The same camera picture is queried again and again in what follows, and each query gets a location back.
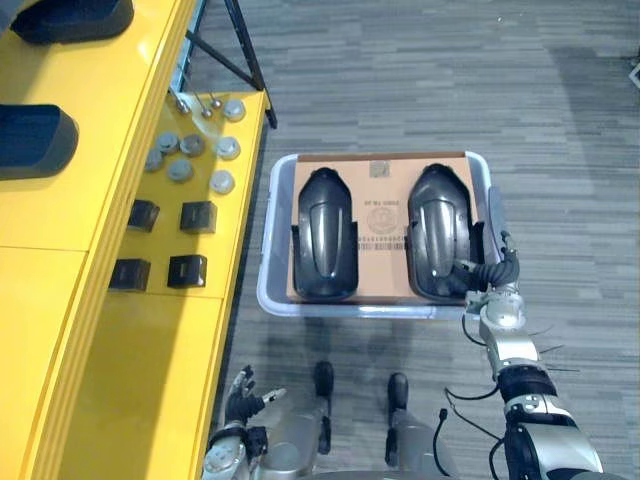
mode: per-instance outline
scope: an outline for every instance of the black block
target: black block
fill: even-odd
[[[144,292],[149,279],[151,264],[141,258],[121,258],[111,274],[109,288],[112,290],[139,290]]]
[[[169,259],[170,288],[204,287],[207,280],[207,258],[202,255],[181,255]]]
[[[129,214],[128,228],[150,232],[158,218],[160,207],[149,200],[134,200]]]
[[[180,230],[187,233],[213,233],[216,231],[216,206],[212,202],[182,204]]]

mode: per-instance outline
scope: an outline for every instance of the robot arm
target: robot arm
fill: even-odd
[[[558,397],[524,329],[517,252],[509,234],[502,235],[505,261],[512,264],[511,275],[502,277],[506,283],[493,275],[489,279],[492,288],[487,292],[468,292],[465,315],[479,319],[479,333],[505,402],[504,445],[509,478],[569,480],[583,472],[602,472],[598,454]],[[466,267],[472,272],[476,268],[469,264]]]
[[[281,388],[262,397],[251,394],[251,366],[244,367],[233,381],[225,407],[225,426],[209,441],[204,458],[202,480],[249,480],[255,467],[252,462],[266,452],[264,427],[246,428],[247,420],[267,404],[286,394]]]

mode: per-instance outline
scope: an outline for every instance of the barcode label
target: barcode label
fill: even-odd
[[[358,243],[358,250],[404,250],[402,242]]]

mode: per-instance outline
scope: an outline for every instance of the cardboard box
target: cardboard box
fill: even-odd
[[[471,218],[478,219],[469,162],[464,152],[362,155],[301,155],[293,187],[291,224],[298,224],[298,195],[314,170],[336,170],[349,187],[353,220],[358,222],[358,289],[345,302],[434,303],[409,284],[405,234],[411,189],[434,163],[450,167],[469,190]],[[303,301],[293,288],[293,246],[289,252],[287,295]]]

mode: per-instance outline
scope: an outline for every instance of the robot leg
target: robot leg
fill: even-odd
[[[256,480],[290,480],[309,475],[316,455],[328,453],[333,368],[319,362],[314,372],[316,399],[308,410],[292,411],[269,434],[269,451],[260,459]]]
[[[401,373],[389,378],[389,432],[387,434],[386,461],[389,466],[401,471],[424,474],[426,477],[442,475],[436,465],[433,454],[433,437],[435,431],[428,425],[418,421],[407,410],[409,383]],[[440,465],[455,477],[458,471],[444,443],[437,444]]]

